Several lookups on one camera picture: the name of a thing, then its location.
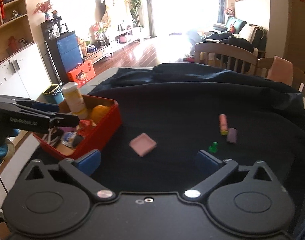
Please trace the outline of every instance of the wooden chair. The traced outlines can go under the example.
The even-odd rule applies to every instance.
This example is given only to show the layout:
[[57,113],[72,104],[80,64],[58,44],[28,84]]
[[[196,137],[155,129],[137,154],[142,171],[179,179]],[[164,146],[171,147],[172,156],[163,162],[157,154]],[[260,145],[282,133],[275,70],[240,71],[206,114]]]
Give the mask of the wooden chair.
[[[268,70],[270,70],[270,68],[273,64],[273,61],[274,61],[274,59],[269,58],[269,57],[264,57],[264,58],[259,59],[255,73],[259,74],[259,71],[262,71],[262,73],[259,74],[259,76],[266,78],[268,75]],[[291,87],[299,90],[301,87],[301,84],[303,84],[301,93],[305,97],[305,73],[303,71],[301,71],[299,68],[294,67],[293,69],[294,69],[294,77],[293,77],[293,83],[292,83]]]
[[[254,67],[250,67],[249,74],[254,74],[255,66],[257,65],[258,58],[251,52],[219,42],[200,42],[195,45],[195,63],[200,63],[200,54],[204,52],[206,54],[205,64],[209,63],[209,53],[215,53],[221,55],[219,67],[222,69],[228,69],[237,71],[238,65],[242,62],[241,73],[245,73],[245,64],[250,63]],[[227,63],[224,63],[224,56],[228,56]],[[236,59],[233,68],[231,67],[231,61]]]

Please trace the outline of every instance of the orange fruit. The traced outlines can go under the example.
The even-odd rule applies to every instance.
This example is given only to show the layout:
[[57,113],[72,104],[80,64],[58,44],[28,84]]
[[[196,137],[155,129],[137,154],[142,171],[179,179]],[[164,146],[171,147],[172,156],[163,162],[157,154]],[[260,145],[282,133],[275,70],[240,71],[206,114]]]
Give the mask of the orange fruit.
[[92,109],[90,118],[96,124],[98,124],[100,120],[108,113],[108,111],[109,111],[108,106],[96,106],[94,109]]

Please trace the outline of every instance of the blue drawer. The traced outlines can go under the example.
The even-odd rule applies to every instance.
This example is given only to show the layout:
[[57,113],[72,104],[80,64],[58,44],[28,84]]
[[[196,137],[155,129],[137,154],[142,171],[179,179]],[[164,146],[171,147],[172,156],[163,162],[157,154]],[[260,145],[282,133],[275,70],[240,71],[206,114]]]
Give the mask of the blue drawer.
[[66,73],[73,70],[78,65],[78,63],[83,63],[79,47],[62,54],[61,60]]
[[76,35],[70,35],[66,38],[63,38],[61,40],[57,41],[57,47],[59,50],[59,54],[62,55],[66,52],[71,51],[74,48],[78,47],[78,42],[77,42],[77,38]]

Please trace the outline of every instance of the green toy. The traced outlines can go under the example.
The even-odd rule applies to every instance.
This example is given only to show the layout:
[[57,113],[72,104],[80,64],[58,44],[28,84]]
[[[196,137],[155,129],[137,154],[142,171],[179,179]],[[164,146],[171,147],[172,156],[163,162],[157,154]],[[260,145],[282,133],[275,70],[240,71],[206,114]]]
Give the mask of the green toy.
[[218,143],[213,142],[213,145],[211,145],[208,149],[209,153],[216,153],[218,151],[217,146],[218,146]]

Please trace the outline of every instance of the red box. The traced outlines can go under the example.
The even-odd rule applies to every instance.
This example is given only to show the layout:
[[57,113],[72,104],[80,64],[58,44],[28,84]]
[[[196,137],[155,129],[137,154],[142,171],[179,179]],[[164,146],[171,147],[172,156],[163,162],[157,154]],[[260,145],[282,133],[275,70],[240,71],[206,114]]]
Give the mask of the red box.
[[[122,124],[118,103],[112,99],[99,98],[93,96],[83,96],[86,107],[93,109],[97,105],[109,106],[109,112],[101,119],[99,124],[93,129],[92,133],[88,135],[82,142],[76,147],[75,151],[71,155],[64,155],[54,147],[47,144],[42,140],[43,134],[34,133],[34,137],[40,142],[41,147],[53,157],[62,160],[65,158],[78,159],[84,154],[90,152],[93,149],[102,151],[112,135]],[[59,104],[61,113],[69,113],[70,109],[63,101]]]
[[69,71],[67,76],[70,81],[76,82],[80,88],[95,77],[96,73],[94,72],[94,67],[91,60],[87,60],[85,63],[79,64],[76,68]]

